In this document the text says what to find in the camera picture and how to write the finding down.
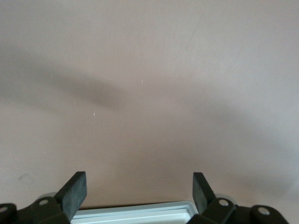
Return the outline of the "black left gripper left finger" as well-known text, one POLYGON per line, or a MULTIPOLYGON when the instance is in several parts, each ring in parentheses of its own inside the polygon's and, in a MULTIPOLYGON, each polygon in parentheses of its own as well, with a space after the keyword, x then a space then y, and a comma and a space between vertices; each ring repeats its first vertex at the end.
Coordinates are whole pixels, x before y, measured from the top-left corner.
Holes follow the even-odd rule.
POLYGON ((2 224, 70 224, 87 195, 86 172, 76 172, 55 194, 45 194, 18 210, 14 203, 0 205, 2 224))

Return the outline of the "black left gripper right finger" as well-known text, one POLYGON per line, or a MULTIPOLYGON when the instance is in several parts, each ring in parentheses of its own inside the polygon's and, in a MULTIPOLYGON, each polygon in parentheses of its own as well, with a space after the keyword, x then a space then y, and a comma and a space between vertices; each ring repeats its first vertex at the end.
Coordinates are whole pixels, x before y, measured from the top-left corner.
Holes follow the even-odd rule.
POLYGON ((203 173, 193 173, 192 196, 198 214, 189 224, 288 224, 284 216, 273 207, 239 206, 231 200, 217 197, 203 173))

